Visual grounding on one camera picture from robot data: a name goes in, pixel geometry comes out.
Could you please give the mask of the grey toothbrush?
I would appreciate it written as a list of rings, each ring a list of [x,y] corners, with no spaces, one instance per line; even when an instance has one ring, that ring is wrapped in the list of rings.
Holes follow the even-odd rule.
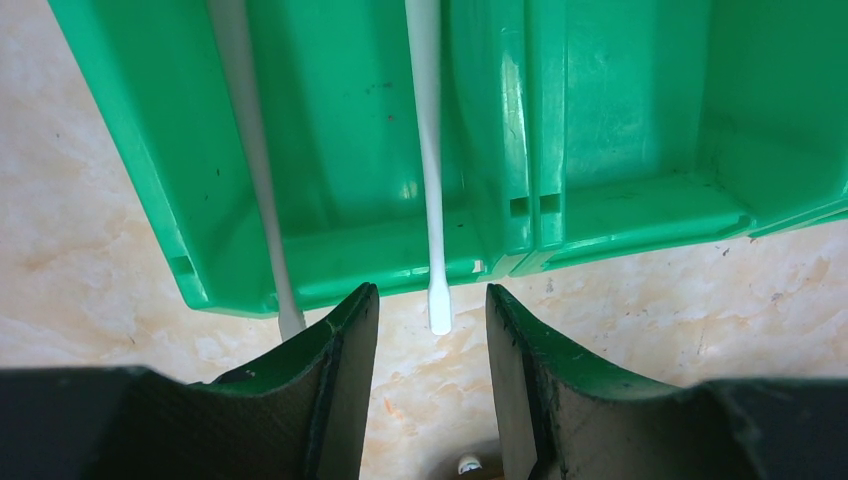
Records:
[[[256,195],[278,300],[277,323],[287,341],[306,328],[286,264],[274,182],[256,81],[245,1],[209,1],[208,12]]]

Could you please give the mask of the brown oval wooden tray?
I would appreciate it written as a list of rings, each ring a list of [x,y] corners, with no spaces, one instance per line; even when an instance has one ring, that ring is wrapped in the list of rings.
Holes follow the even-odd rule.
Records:
[[[504,479],[500,443],[485,440],[448,450],[435,457],[423,479]]]

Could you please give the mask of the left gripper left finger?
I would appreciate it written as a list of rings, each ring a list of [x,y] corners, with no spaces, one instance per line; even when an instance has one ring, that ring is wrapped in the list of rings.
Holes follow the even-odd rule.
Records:
[[[365,283],[209,383],[142,366],[5,369],[5,479],[356,479],[377,344]]]

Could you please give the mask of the green divided plastic bin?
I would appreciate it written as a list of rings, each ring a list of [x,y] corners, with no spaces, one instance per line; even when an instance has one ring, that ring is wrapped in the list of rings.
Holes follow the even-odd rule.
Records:
[[[185,303],[278,308],[204,1],[55,1]],[[494,281],[847,215],[843,1],[446,1],[447,277]],[[429,280],[400,1],[250,1],[294,295]]]

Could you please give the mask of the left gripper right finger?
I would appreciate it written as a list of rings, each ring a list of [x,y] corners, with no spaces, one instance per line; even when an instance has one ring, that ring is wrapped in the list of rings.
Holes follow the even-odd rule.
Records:
[[[847,383],[729,378],[676,387],[592,353],[506,288],[486,290],[509,479],[843,479]]]

